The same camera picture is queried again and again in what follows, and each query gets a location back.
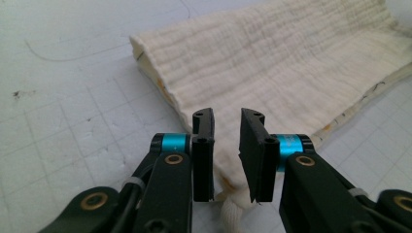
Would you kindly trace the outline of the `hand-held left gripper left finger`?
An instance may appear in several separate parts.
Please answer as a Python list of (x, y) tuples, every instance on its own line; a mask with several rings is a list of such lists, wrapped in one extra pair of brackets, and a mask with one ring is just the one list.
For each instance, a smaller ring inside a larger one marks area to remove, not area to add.
[(157, 133), (132, 175), (141, 199), (132, 233), (191, 233), (192, 204), (214, 199), (213, 110), (192, 115), (192, 132)]

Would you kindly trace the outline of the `white grid mat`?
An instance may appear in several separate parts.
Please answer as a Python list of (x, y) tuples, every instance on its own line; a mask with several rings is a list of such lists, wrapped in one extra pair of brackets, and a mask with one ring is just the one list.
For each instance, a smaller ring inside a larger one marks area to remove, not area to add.
[[(155, 133), (185, 131), (130, 35), (260, 1), (0, 0), (0, 233), (36, 233), (78, 193), (121, 188)], [(318, 152), (371, 199), (412, 191), (412, 77)]]

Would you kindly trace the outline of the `cream printed cloth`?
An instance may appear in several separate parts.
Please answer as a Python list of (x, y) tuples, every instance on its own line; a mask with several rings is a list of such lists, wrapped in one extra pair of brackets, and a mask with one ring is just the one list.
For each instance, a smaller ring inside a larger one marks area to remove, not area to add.
[(396, 20), (385, 0), (268, 0), (142, 32), (131, 45), (184, 125), (213, 110), (228, 233), (243, 233), (251, 207), (238, 156), (243, 109), (263, 113), (272, 133), (303, 133), (320, 146), (412, 75), (412, 24)]

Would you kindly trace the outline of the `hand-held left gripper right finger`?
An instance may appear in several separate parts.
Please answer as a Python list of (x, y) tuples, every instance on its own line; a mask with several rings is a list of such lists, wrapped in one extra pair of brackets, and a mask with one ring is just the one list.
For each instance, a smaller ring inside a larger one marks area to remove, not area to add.
[(281, 161), (281, 143), (264, 128), (264, 115), (241, 110), (240, 154), (254, 202), (273, 200), (276, 172), (285, 167), (279, 213), (287, 233), (383, 233), (372, 215), (315, 151)]

